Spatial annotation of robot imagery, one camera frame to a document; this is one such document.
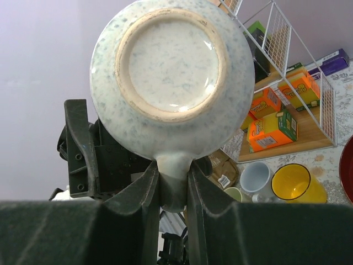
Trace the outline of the grey blue mug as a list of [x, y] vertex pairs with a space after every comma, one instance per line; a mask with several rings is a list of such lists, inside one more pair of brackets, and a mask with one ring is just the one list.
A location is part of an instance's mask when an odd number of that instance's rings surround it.
[[252, 201], [273, 202], [275, 195], [271, 181], [274, 176], [270, 167], [263, 162], [250, 163], [240, 175], [241, 188], [252, 195]]

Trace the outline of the yellow mug black handle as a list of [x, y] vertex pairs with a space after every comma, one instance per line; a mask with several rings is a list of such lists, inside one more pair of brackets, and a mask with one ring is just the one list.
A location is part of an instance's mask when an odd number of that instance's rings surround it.
[[286, 203], [326, 203], [327, 192], [307, 167], [290, 163], [280, 167], [271, 180], [274, 194]]

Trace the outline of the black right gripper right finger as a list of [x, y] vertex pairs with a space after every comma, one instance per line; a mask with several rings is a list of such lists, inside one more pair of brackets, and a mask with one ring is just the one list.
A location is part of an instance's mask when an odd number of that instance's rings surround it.
[[351, 264], [352, 207], [239, 203], [193, 163], [188, 173], [191, 264]]

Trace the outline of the light green mug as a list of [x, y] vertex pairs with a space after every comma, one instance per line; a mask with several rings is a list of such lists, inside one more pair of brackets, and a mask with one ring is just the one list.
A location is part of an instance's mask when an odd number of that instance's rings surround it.
[[229, 187], [224, 192], [238, 202], [243, 202], [243, 193], [236, 187]]

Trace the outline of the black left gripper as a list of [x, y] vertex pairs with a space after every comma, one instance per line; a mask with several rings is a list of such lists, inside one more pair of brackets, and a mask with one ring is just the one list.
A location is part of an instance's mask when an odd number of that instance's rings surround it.
[[68, 162], [68, 186], [58, 200], [107, 200], [138, 179], [151, 164], [121, 146], [100, 121], [89, 123], [85, 99], [68, 99], [64, 109], [66, 128], [58, 139], [57, 151]]

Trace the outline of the speckled white round mug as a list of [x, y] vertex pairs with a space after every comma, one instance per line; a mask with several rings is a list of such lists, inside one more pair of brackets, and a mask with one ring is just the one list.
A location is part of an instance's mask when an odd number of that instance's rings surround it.
[[90, 90], [108, 133], [156, 161], [161, 207], [186, 206], [194, 160], [223, 147], [243, 124], [255, 85], [239, 26], [209, 1], [134, 1], [101, 32]]

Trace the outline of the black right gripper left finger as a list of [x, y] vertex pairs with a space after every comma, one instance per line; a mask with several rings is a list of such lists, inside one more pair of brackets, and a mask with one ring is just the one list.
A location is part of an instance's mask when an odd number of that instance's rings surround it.
[[159, 173], [105, 202], [1, 202], [2, 264], [156, 264]]

